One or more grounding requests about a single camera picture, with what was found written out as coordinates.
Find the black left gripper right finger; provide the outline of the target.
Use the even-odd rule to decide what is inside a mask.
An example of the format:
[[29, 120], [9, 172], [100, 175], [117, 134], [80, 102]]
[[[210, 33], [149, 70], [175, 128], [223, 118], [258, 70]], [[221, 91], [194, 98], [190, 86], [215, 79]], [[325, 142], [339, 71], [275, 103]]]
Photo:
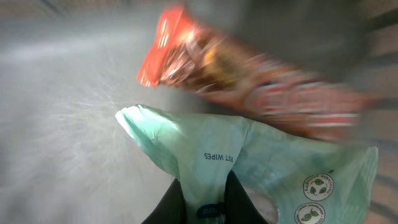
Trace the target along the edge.
[[228, 174], [226, 180], [224, 203], [227, 224], [268, 224], [251, 202], [233, 171]]

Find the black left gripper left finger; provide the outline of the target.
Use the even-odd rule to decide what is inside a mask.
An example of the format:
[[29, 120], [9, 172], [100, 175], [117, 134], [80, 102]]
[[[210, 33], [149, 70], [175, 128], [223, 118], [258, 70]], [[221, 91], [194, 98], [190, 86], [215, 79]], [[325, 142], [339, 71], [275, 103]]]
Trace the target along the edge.
[[185, 199], [177, 179], [142, 224], [186, 224]]

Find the small teal wipes pack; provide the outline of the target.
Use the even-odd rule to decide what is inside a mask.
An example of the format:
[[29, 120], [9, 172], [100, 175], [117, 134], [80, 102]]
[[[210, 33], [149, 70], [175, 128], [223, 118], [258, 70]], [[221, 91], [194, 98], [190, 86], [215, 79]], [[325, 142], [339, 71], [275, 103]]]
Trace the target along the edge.
[[225, 223], [227, 176], [265, 195], [279, 222], [361, 223], [378, 149], [293, 136], [239, 116], [166, 112], [145, 105], [116, 113], [149, 159], [181, 184], [187, 222]]

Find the red Top chocolate bar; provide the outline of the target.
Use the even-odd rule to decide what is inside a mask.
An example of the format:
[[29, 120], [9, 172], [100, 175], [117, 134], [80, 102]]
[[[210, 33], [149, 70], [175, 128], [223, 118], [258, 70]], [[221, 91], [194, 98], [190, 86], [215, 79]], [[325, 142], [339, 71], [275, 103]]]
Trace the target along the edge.
[[194, 92], [284, 131], [323, 141], [343, 139], [376, 99], [259, 54], [192, 19], [181, 5], [162, 11], [137, 79], [144, 86]]

